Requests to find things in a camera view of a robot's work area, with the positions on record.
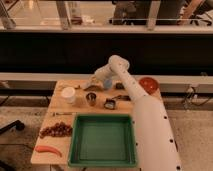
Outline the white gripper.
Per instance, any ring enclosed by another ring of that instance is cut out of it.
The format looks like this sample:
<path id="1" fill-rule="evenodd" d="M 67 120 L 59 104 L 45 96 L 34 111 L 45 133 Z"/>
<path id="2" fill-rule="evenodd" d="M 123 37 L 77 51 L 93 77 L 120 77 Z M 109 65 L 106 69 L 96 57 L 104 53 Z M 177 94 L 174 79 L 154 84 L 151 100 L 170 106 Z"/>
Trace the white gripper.
<path id="1" fill-rule="evenodd" d="M 111 77 L 111 69 L 109 65 L 102 66 L 95 71 L 94 75 L 97 80 L 104 82 Z"/>

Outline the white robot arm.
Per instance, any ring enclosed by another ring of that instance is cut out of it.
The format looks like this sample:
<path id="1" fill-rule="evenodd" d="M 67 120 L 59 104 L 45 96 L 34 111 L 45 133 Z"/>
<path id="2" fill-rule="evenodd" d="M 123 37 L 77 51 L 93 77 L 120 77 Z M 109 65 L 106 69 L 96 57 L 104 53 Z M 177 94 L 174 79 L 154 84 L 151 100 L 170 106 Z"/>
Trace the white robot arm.
<path id="1" fill-rule="evenodd" d="M 132 103 L 138 167 L 142 171 L 182 171 L 175 138 L 165 106 L 149 95 L 128 72 L 129 62 L 112 55 L 108 63 L 95 71 L 100 81 L 117 75 Z"/>

